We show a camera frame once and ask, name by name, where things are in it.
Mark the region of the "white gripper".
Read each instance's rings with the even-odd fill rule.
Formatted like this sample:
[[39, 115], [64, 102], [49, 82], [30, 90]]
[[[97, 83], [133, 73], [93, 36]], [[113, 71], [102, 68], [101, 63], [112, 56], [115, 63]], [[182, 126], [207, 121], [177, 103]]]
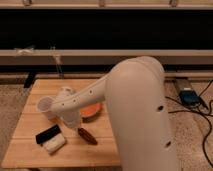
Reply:
[[64, 124], [71, 129], [77, 129], [81, 126], [81, 115], [79, 112], [66, 113], [61, 117]]

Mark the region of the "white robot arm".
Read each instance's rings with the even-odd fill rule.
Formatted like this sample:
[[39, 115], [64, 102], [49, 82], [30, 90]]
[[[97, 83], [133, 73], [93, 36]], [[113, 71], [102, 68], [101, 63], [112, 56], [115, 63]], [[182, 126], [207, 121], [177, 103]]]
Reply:
[[149, 56], [118, 63], [81, 91], [55, 101], [70, 115], [105, 101], [123, 171], [180, 171], [164, 93], [162, 64]]

